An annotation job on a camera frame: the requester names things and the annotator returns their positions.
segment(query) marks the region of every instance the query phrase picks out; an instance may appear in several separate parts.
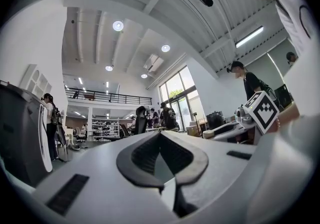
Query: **metal railing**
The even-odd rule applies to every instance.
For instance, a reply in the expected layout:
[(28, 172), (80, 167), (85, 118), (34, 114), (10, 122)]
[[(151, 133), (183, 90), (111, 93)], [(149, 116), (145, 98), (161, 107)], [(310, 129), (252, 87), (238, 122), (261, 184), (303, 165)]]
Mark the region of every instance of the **metal railing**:
[(110, 102), (110, 103), (124, 103), (124, 104), (140, 104), (140, 105), (152, 105), (152, 98), (123, 95), (123, 94), (113, 94), (113, 93), (103, 93), (90, 90), (82, 90), (76, 88), (65, 89), (67, 98), (88, 100), (88, 101), (98, 101), (98, 102)]

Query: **floor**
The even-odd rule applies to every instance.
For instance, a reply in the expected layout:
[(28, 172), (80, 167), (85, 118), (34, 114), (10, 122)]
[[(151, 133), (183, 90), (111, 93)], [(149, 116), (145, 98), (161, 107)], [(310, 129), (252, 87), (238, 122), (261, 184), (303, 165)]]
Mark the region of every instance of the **floor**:
[(60, 167), (64, 166), (66, 163), (68, 163), (69, 161), (72, 161), (73, 159), (77, 159), (80, 158), (82, 156), (82, 154), (85, 151), (88, 151), (96, 146), (105, 144), (105, 143), (109, 143), (108, 141), (106, 142), (83, 142), (83, 143), (78, 143), (78, 145), (80, 147), (87, 147), (86, 149), (80, 149), (79, 151), (74, 151), (71, 150), (70, 148), (68, 148), (68, 151), (64, 150), (61, 147), (58, 147), (58, 155), (59, 158), (62, 160), (54, 160), (52, 161), (52, 168), (53, 171), (59, 169)]

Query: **round ceiling light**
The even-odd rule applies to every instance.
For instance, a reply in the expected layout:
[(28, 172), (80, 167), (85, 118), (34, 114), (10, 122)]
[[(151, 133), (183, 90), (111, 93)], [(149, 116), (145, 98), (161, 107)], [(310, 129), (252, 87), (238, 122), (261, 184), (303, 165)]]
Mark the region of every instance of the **round ceiling light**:
[(105, 69), (106, 69), (107, 71), (112, 71), (112, 70), (113, 70), (112, 66), (106, 66)]
[(164, 45), (161, 48), (162, 52), (168, 52), (170, 50), (170, 46), (169, 45)]
[(116, 31), (121, 31), (124, 28), (124, 26), (123, 26), (124, 23), (121, 21), (115, 21), (113, 24), (114, 24), (113, 28)]

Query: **ceiling light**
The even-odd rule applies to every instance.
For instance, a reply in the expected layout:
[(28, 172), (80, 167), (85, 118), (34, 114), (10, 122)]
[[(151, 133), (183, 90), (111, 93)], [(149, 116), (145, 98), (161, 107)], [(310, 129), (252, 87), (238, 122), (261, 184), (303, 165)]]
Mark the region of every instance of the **ceiling light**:
[(238, 48), (240, 46), (242, 46), (243, 44), (245, 44), (246, 42), (248, 42), (249, 40), (251, 40), (253, 37), (257, 36), (259, 33), (261, 33), (264, 30), (264, 27), (261, 26), (259, 27), (257, 30), (253, 31), (252, 33), (250, 33), (248, 36), (244, 37), (242, 40), (238, 41), (235, 44), (235, 47)]
[(106, 69), (107, 71), (112, 71), (112, 70), (113, 70), (112, 66), (106, 66), (105, 69)]
[(116, 31), (121, 31), (124, 28), (123, 24), (124, 23), (121, 22), (121, 21), (115, 21), (113, 23), (113, 29), (116, 30)]
[(162, 46), (161, 50), (162, 50), (162, 52), (168, 52), (168, 51), (170, 51), (170, 46), (164, 45), (164, 46)]

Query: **ceiling vent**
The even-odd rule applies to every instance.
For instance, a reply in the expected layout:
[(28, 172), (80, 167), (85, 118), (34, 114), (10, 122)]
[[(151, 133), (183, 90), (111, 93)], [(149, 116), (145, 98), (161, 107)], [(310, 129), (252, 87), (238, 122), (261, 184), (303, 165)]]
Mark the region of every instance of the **ceiling vent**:
[(160, 65), (164, 62), (159, 56), (152, 54), (149, 59), (146, 61), (144, 68), (149, 72), (156, 71)]

